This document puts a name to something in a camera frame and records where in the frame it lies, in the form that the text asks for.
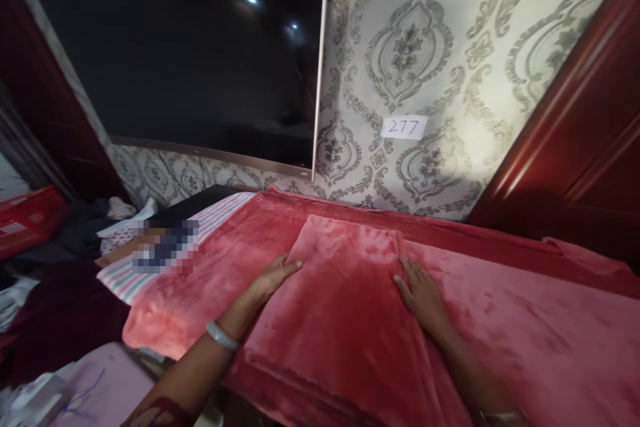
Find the wallpaper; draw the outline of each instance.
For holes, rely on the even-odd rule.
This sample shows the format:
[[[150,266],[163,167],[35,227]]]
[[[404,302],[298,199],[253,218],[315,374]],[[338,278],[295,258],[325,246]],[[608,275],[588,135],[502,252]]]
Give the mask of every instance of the wallpaper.
[[[368,208],[464,220],[602,0],[329,0],[314,183],[113,145],[38,0],[27,0],[133,201],[270,183]],[[428,115],[420,141],[381,139]]]

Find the black tv screen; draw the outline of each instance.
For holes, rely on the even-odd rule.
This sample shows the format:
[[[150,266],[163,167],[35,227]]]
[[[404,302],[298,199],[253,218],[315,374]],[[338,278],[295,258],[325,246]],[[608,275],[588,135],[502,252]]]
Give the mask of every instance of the black tv screen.
[[[115,143],[311,177],[325,0],[40,2]]]

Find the hand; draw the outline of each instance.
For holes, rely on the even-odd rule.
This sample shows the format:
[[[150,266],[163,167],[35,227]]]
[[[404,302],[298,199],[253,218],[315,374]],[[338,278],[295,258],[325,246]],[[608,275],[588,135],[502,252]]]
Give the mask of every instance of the hand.
[[[282,285],[287,277],[302,268],[300,261],[285,265],[287,257],[289,257],[289,252],[271,260],[249,287],[249,291],[253,292],[262,304],[269,300],[273,292]]]
[[[451,327],[440,290],[420,265],[406,258],[400,260],[409,277],[409,286],[398,275],[393,276],[393,281],[420,326],[428,334],[438,337]]]

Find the striped bedsheet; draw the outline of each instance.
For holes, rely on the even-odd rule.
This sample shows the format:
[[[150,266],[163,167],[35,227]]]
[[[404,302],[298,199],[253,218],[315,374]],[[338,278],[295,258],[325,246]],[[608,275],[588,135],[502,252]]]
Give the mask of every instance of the striped bedsheet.
[[[204,242],[225,220],[245,205],[255,194],[253,192],[235,193],[203,211],[196,213],[189,220],[197,220],[198,242]],[[140,290],[155,276],[162,274],[135,274],[133,272],[133,254],[124,257],[103,268],[98,274],[100,280],[113,294],[128,305]]]

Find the bracelet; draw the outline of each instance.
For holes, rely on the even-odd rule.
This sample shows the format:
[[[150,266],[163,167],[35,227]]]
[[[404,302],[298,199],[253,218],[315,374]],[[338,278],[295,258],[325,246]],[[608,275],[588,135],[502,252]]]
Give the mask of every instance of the bracelet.
[[[234,339],[225,334],[218,324],[216,324],[213,320],[211,320],[207,324],[207,333],[213,338],[220,346],[229,350],[230,352],[235,352],[238,350],[240,344],[236,342]]]

